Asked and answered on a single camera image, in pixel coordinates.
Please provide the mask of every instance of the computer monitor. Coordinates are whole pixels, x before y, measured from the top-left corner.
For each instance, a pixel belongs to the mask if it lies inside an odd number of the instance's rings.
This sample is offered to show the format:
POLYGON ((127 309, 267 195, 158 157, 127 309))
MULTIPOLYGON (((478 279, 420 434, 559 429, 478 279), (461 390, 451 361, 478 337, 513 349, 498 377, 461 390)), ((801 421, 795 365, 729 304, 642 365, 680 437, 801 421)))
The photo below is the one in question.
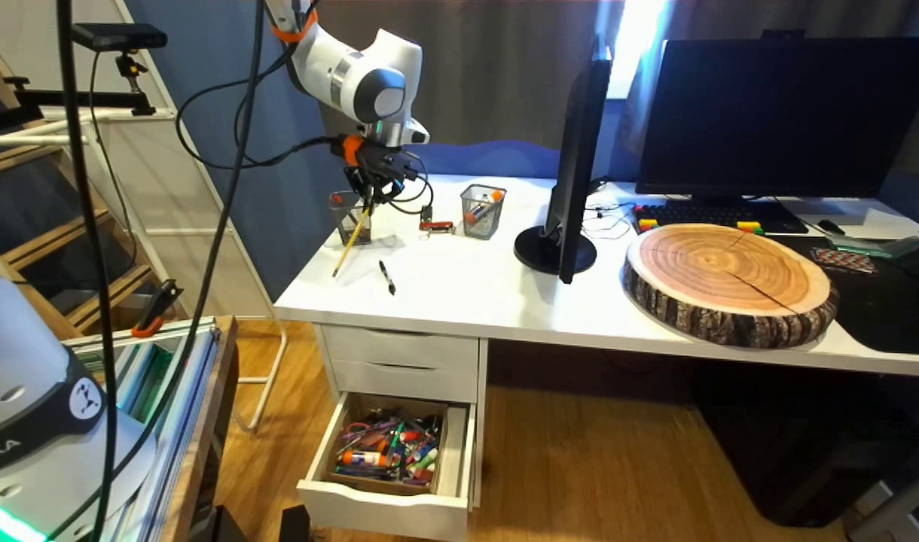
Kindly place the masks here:
POLYGON ((919 107, 919 40, 670 40, 636 193, 873 195, 919 107))
POLYGON ((568 86, 556 180, 552 187, 544 223, 524 230, 514 238, 518 261, 534 270, 556 275, 564 282, 572 282, 572 275, 583 275, 596 261, 596 248, 583 238, 583 217, 594 174, 610 73, 612 57, 596 45, 568 86))

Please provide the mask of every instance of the robotic tool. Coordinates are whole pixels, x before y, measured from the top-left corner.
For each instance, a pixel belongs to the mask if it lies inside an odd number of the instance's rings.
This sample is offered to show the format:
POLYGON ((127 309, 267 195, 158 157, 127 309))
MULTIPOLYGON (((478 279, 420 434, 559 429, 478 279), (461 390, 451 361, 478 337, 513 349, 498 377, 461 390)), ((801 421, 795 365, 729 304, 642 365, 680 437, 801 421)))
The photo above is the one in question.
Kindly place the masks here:
POLYGON ((264 0, 264 7, 276 40, 291 51, 298 86, 362 128, 355 136, 339 136, 335 155, 366 210, 399 199, 403 180, 421 174, 403 145, 430 143, 410 115, 421 79, 421 48, 377 29, 377 40, 355 51, 324 32, 308 7, 300 11, 296 0, 264 0))

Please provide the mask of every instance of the tree stump slice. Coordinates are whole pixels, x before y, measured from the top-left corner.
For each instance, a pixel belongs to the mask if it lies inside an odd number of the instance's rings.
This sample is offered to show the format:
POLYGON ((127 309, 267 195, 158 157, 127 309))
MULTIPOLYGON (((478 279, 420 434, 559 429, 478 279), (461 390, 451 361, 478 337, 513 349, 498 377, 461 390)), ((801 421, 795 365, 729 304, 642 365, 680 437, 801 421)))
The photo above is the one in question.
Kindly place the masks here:
POLYGON ((632 242, 625 290, 639 307, 693 337, 786 349, 817 339, 839 309, 820 266, 727 226, 675 223, 632 242))

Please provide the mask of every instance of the plastic container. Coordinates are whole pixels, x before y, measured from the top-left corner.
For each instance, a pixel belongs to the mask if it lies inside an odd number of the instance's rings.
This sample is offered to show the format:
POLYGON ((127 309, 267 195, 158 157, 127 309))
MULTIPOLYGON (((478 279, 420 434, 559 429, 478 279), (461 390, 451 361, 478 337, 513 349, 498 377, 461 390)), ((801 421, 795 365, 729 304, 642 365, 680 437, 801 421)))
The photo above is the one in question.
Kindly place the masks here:
POLYGON ((352 189, 335 189, 329 193, 329 210, 335 217, 335 230, 339 234, 339 244, 350 242, 350 234, 355 231, 355 226, 366 221, 355 244, 370 244, 370 221, 358 205, 358 195, 352 189))
POLYGON ((507 202, 502 187, 471 183, 461 193, 461 231, 466 238, 492 238, 501 223, 502 202, 507 202))

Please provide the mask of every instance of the black object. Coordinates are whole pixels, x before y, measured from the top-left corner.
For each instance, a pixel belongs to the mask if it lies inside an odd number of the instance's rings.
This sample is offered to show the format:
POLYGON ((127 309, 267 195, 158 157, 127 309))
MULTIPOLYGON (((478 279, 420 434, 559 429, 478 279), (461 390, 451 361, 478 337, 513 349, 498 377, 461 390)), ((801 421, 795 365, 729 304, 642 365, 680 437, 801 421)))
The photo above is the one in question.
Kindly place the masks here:
POLYGON ((247 542, 247 536, 222 506, 215 506, 190 527, 190 542, 247 542))
MULTIPOLYGON (((64 105, 64 89, 14 89, 14 95, 31 107, 39 111, 39 105, 64 105)), ((146 92, 74 92, 74 105, 86 107, 151 107, 146 92)))
POLYGON ((916 37, 670 40, 636 189, 870 195, 916 107, 916 37))
POLYGON ((73 43, 90 51, 162 48, 166 32, 155 25, 73 25, 73 43))
POLYGON ((166 279, 159 292, 155 295, 146 316, 133 325, 133 337, 151 337, 159 330, 166 309, 182 297, 182 287, 175 279, 166 279))
POLYGON ((835 221, 820 221, 817 226, 831 234, 846 234, 835 221))
POLYGON ((807 29, 801 26, 771 26, 771 29, 762 29, 759 40, 806 40, 807 29))
POLYGON ((104 406, 103 388, 86 366, 66 349, 66 377, 48 388, 31 409, 14 414, 0 425, 0 469, 61 440, 90 434, 104 406))
POLYGON ((310 514, 303 506, 291 506, 279 513, 276 542, 310 542, 310 514))
POLYGON ((670 199, 663 205, 636 205, 639 221, 663 223, 719 223, 735 226, 756 221, 762 231, 807 231, 807 226, 789 214, 780 202, 751 202, 751 199, 727 199, 727 202, 700 202, 700 199, 670 199))
POLYGON ((377 268, 379 268, 379 275, 386 276, 386 282, 388 282, 388 295, 396 295, 399 287, 396 287, 396 279, 392 279, 392 275, 388 275, 388 266, 386 266, 384 259, 377 259, 377 268))
MULTIPOLYGON (((815 259, 817 248, 831 250, 831 244, 822 238, 775 238, 775 242, 793 248, 807 259, 815 259)), ((830 279, 842 295, 835 319, 846 328, 849 337, 856 337, 870 349, 919 352, 919 248, 897 259, 870 259, 870 261, 878 268, 873 275, 825 268, 830 279)))
POLYGON ((693 396, 756 508, 786 527, 842 517, 919 445, 878 377, 702 365, 693 396))
POLYGON ((583 217, 585 199, 594 187, 592 169, 601 143, 610 76, 612 57, 596 40, 592 61, 583 66, 568 89, 556 180, 544 223, 524 230, 514 238, 518 261, 541 275, 556 275, 559 282, 572 282, 572 275, 583 275, 596 261, 596 248, 583 238, 583 217))

